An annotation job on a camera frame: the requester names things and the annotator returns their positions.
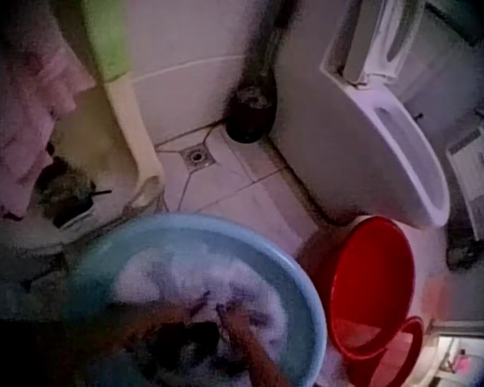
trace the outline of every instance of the white toilet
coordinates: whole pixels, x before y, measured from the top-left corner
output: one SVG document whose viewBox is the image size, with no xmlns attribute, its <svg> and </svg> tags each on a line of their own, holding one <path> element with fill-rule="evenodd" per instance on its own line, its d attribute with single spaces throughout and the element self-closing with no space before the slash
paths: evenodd
<svg viewBox="0 0 484 387">
<path fill-rule="evenodd" d="M 424 3 L 346 3 L 302 2 L 276 66 L 271 138 L 328 217 L 442 227 L 449 190 L 440 162 L 385 86 L 402 68 Z"/>
</svg>

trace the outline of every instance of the hand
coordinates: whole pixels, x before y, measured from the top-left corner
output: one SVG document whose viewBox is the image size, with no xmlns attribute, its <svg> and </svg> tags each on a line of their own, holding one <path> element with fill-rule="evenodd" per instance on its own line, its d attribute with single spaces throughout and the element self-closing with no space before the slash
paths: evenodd
<svg viewBox="0 0 484 387">
<path fill-rule="evenodd" d="M 217 313 L 229 334 L 231 343 L 243 350 L 248 349 L 254 341 L 254 336 L 249 327 L 247 311 L 241 306 L 230 305 L 228 307 L 217 306 Z"/>
<path fill-rule="evenodd" d="M 113 305 L 113 315 L 125 326 L 125 336 L 141 339 L 164 324 L 188 323 L 190 312 L 169 302 L 148 302 L 143 305 Z"/>
</svg>

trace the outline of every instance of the floor drain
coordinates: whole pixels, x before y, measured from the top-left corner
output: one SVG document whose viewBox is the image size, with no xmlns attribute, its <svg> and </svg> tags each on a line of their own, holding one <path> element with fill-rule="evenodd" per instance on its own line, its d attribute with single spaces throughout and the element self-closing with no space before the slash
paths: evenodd
<svg viewBox="0 0 484 387">
<path fill-rule="evenodd" d="M 189 171 L 198 171 L 208 165 L 215 163 L 215 159 L 211 155 L 205 144 L 197 144 L 193 147 L 188 147 L 179 152 L 185 161 L 185 165 Z"/>
</svg>

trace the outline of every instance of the red plastic bucket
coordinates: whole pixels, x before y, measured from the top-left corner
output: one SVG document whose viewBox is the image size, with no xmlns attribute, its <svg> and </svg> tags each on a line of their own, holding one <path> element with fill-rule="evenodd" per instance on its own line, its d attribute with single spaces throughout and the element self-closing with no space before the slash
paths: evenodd
<svg viewBox="0 0 484 387">
<path fill-rule="evenodd" d="M 390 220 L 357 224 L 314 276 L 332 344 L 347 360 L 376 356 L 407 317 L 415 284 L 407 238 Z"/>
<path fill-rule="evenodd" d="M 421 318 L 408 318 L 387 349 L 370 359 L 348 363 L 349 380 L 355 387 L 401 387 L 418 361 L 423 334 Z"/>
</svg>

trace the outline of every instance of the white floor tile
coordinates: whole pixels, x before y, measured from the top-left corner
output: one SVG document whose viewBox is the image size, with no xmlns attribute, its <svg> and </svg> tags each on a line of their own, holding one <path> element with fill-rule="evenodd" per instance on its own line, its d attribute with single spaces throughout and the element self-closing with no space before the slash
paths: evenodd
<svg viewBox="0 0 484 387">
<path fill-rule="evenodd" d="M 192 147 L 194 145 L 200 144 L 207 136 L 208 131 L 211 129 L 209 127 L 205 127 L 200 131 L 194 131 L 189 133 L 188 135 L 184 135 L 177 139 L 173 139 L 168 143 L 162 144 L 159 147 L 156 147 L 156 151 L 165 151 L 165 152 L 179 152 L 182 149 Z"/>
<path fill-rule="evenodd" d="M 319 226 L 290 183 L 287 173 L 275 173 L 200 212 L 241 223 L 293 256 Z"/>
<path fill-rule="evenodd" d="M 200 210 L 249 184 L 251 180 L 244 171 L 237 173 L 221 164 L 213 164 L 192 173 L 179 210 Z"/>
<path fill-rule="evenodd" d="M 206 145 L 211 155 L 224 168 L 233 171 L 234 173 L 247 176 L 242 164 L 236 158 L 235 153 L 228 147 L 226 140 L 223 138 L 222 132 L 224 126 L 216 127 L 207 137 Z"/>
<path fill-rule="evenodd" d="M 188 169 L 179 153 L 163 152 L 157 155 L 165 170 L 165 203 L 170 211 L 176 211 L 188 180 Z"/>
<path fill-rule="evenodd" d="M 230 139 L 224 128 L 221 132 L 251 180 L 258 181 L 286 166 L 269 139 L 263 138 L 253 144 L 241 144 Z"/>
</svg>

